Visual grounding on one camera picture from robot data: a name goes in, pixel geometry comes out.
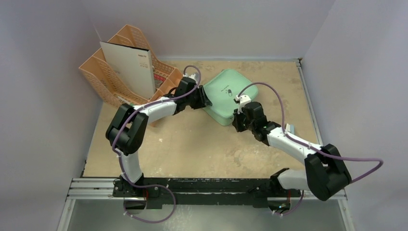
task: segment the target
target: black base bar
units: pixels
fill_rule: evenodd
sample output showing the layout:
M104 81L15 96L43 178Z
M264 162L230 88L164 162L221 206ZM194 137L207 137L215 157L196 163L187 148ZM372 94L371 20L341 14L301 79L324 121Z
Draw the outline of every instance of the black base bar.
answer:
M136 184L167 187L175 195L177 205L252 205L272 210L281 209L279 206L290 207L288 201L268 201L271 197L281 197L283 201L289 195L300 197L299 190L282 189L276 181L275 175L270 179L141 177ZM114 185L113 197L148 197L147 209L173 204L170 193L161 187L134 188L122 177L115 180Z

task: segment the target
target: metal frame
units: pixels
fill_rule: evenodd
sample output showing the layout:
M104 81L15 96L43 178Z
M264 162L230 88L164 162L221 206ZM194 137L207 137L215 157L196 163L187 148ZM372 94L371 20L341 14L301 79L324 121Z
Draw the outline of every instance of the metal frame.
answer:
M307 104L309 106L310 116L315 128L316 138L319 144L322 144L320 136L320 130L316 121L316 117L313 111L313 106L310 101L309 93L307 91L302 66L300 60L295 60L299 75L302 81L302 85L305 91ZM66 202L64 205L61 220L57 231L66 231L69 226L72 211L75 206L76 200L124 200L125 198L113 197L114 184L113 181L116 178L74 178L72 179L71 186L68 191ZM269 201L284 200L286 197L269 197ZM126 200L143 201L142 197L126 198ZM304 200L318 200L311 192L305 192ZM347 196L345 190L339 191L336 195L332 196L330 200L337 200L339 209L342 214L344 225L347 231L355 231L350 211L347 203Z

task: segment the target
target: particle board surface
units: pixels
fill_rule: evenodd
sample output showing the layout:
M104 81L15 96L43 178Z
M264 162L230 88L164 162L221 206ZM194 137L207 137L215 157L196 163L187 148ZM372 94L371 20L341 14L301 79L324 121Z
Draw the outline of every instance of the particle board surface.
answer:
M201 84L232 68L252 82L266 82L280 94L285 122L293 124L297 136L317 142L302 81L294 62L168 61L183 70L196 65L202 72ZM268 120L281 123L279 101L273 91L258 85L255 98ZM103 104L90 145L84 177L118 177L120 168L105 132L116 108ZM141 169L146 177L269 178L284 167L303 165L286 153L258 142L250 131L237 133L223 127L204 110L187 108L180 114L148 126L139 149Z

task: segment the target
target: mesh pattern holder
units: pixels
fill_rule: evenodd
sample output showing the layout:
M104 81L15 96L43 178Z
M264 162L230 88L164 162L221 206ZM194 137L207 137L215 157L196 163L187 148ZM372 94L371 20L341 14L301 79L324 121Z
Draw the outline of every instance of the mesh pattern holder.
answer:
M149 49L154 66L154 78L163 83L157 88L156 93L148 100L132 92L123 81L117 76L113 69L106 62L102 49L98 49L79 69L92 85L98 95L106 103L119 107L124 102L119 97L134 103L145 104L155 101L168 93L170 89L176 87L182 79L181 72L169 65L160 62L153 53L150 45L142 31L130 25L125 25L108 42L125 46Z

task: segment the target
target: gray wall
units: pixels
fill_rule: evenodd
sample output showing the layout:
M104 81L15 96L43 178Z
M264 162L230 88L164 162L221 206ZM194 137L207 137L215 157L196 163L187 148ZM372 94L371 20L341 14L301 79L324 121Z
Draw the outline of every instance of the gray wall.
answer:
M334 0L83 0L102 40L139 27L160 58L306 54Z
M98 41L78 0L0 3L0 230L56 230L101 106L77 70Z
M407 22L406 0L337 0L303 62L323 141L385 161L347 187L357 230L408 226ZM347 165L357 176L374 163Z

